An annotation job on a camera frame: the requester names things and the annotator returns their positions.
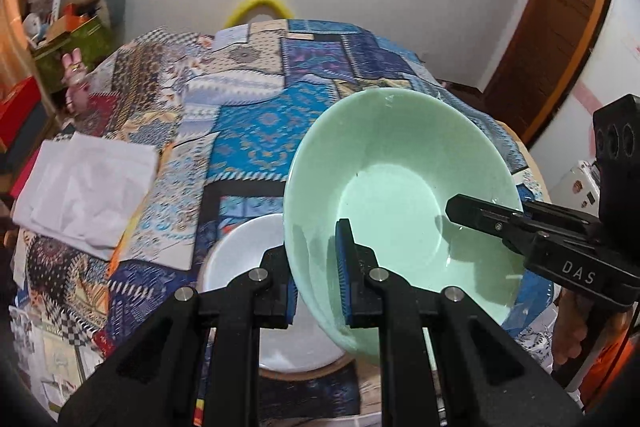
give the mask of person's hand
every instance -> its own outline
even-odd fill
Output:
[[[607,324],[609,342],[628,328],[630,313],[613,315]],[[563,289],[558,303],[558,318],[554,325],[554,335],[551,341],[551,353],[554,364],[562,365],[568,359],[574,359],[582,350],[580,343],[587,336],[587,325],[578,307],[575,293]]]

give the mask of table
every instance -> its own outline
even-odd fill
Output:
[[[274,20],[215,36],[158,28],[121,47],[89,80],[92,110],[76,129],[156,146],[162,157],[154,190],[110,263],[27,231],[15,260],[16,279],[24,280],[19,308],[37,317],[36,327],[103,356],[175,289],[194,285],[225,233],[282,210],[283,182],[306,130],[359,90],[402,87],[437,97],[491,139],[523,200],[548,200],[510,129],[440,86],[413,52],[348,23]],[[550,287],[527,273],[517,303],[527,303],[529,314],[514,333],[549,304]],[[379,410],[375,369],[350,363],[309,382],[262,379],[262,416]]]

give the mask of metal screw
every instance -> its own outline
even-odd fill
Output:
[[[369,277],[371,277],[374,281],[383,282],[389,278],[389,272],[384,268],[372,268],[369,271]]]
[[[269,272],[267,272],[267,270],[265,270],[264,268],[254,268],[253,270],[251,270],[251,272],[249,272],[249,279],[255,282],[260,282],[267,279],[268,275]]]
[[[465,298],[465,293],[457,286],[449,286],[445,288],[444,296],[450,301],[459,302]]]
[[[189,286],[182,286],[174,292],[174,297],[177,301],[187,302],[191,297],[193,297],[193,294],[193,288]]]

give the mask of white cloth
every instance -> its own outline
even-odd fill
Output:
[[[151,188],[155,147],[85,136],[43,142],[14,221],[108,260]]]

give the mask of pile of items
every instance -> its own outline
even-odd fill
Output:
[[[27,0],[23,21],[46,90],[63,89],[62,55],[78,48],[88,71],[116,49],[113,34],[124,18],[125,0]]]

